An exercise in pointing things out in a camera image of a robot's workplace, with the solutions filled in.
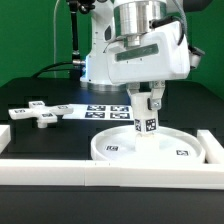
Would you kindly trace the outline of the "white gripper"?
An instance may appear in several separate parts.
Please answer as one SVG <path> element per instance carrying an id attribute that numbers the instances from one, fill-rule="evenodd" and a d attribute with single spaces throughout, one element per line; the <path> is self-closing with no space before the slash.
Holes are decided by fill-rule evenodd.
<path id="1" fill-rule="evenodd" d="M 106 50 L 109 79 L 113 84 L 128 83 L 128 96 L 137 94 L 139 83 L 150 87 L 148 107 L 160 110 L 165 82 L 184 79 L 190 72 L 188 43 L 181 37 L 180 23 L 175 21 L 140 37 L 141 45 L 125 48 L 122 41 L 111 43 Z"/>

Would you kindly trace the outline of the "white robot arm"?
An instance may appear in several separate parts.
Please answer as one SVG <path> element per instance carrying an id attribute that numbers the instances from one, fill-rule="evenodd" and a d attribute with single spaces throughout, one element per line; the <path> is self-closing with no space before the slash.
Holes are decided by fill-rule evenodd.
<path id="1" fill-rule="evenodd" d="M 184 79 L 204 52 L 188 43 L 188 12 L 202 11 L 213 0 L 96 0 L 92 12 L 92 47 L 81 84 L 131 95 L 144 82 L 145 104 L 161 108 L 167 80 Z"/>

